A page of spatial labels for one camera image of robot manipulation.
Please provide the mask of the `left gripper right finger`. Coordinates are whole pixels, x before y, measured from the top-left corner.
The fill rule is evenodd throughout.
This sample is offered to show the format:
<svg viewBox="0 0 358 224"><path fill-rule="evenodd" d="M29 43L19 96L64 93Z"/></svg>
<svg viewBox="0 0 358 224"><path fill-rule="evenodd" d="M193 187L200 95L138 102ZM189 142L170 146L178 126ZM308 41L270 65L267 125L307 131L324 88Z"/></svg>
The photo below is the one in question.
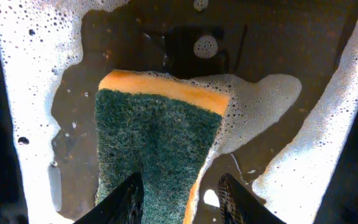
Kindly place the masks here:
<svg viewBox="0 0 358 224"><path fill-rule="evenodd" d="M218 199L224 224L285 224L229 173L218 182Z"/></svg>

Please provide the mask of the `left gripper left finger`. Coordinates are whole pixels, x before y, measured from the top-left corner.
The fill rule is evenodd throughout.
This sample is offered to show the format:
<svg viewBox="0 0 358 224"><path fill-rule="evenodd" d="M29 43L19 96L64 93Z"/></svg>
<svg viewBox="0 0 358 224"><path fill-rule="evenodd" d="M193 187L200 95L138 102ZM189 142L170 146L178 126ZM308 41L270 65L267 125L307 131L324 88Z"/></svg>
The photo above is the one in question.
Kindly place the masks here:
<svg viewBox="0 0 358 224"><path fill-rule="evenodd" d="M143 205L142 176L135 172L75 224L141 224Z"/></svg>

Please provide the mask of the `green and yellow sponge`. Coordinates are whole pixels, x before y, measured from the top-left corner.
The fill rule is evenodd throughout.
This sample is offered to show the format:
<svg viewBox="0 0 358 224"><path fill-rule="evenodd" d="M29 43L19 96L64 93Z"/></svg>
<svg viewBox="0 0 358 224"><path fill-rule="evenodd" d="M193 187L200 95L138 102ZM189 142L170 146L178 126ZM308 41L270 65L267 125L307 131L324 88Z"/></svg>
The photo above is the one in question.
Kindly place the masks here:
<svg viewBox="0 0 358 224"><path fill-rule="evenodd" d="M95 101L101 203L138 172L143 223L191 223L229 95L167 74L113 70Z"/></svg>

